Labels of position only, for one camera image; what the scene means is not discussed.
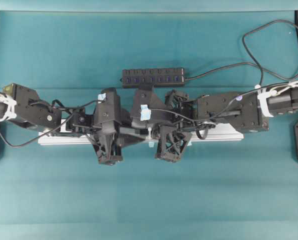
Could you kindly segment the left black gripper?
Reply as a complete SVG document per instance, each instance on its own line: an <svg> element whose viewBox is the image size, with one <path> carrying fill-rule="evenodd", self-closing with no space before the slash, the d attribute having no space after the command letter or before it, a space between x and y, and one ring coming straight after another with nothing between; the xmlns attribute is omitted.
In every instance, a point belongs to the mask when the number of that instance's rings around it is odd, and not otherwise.
<svg viewBox="0 0 298 240"><path fill-rule="evenodd" d="M85 109L77 107L72 109L73 117L67 122L66 130L87 135L96 153L98 163L103 165L115 165L123 160L122 148L139 144L145 141L148 129L135 129L125 127L126 110L121 107L121 124L118 132L114 134L103 134L101 128L95 128L93 114L86 114Z"/></svg>

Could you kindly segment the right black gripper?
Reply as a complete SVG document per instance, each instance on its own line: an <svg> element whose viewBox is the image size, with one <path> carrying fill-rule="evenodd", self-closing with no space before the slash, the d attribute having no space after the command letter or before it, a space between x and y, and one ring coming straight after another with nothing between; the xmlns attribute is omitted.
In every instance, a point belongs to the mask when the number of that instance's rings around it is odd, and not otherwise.
<svg viewBox="0 0 298 240"><path fill-rule="evenodd" d="M195 132L199 139L204 140L209 131L208 121L190 121L196 113L194 101L189 100L187 93L171 90L165 95L165 105L169 110L169 123L159 123L153 130L158 140L155 158L170 163L181 160L188 142Z"/></svg>

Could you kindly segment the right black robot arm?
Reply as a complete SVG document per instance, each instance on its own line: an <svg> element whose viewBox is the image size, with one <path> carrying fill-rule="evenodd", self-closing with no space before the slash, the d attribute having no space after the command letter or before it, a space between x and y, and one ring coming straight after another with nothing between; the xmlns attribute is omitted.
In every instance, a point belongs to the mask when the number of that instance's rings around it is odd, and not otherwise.
<svg viewBox="0 0 298 240"><path fill-rule="evenodd" d="M150 107L170 115L174 133L195 132L205 140L219 124L230 125L241 134L265 132L268 120L298 111L298 80L258 86L247 92L229 91L180 100L175 107Z"/></svg>

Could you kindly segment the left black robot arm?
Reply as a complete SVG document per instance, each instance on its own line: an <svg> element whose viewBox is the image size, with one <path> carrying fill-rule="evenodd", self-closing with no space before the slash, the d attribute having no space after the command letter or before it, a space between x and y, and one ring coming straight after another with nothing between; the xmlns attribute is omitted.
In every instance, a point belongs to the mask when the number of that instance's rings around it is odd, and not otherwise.
<svg viewBox="0 0 298 240"><path fill-rule="evenodd" d="M143 142L149 130L133 128L130 113L121 107L115 88L103 90L96 99L78 106L51 103L25 86L12 83L0 92L0 123L10 122L43 137L72 139L85 137L99 164L112 166L123 160L124 147Z"/></svg>

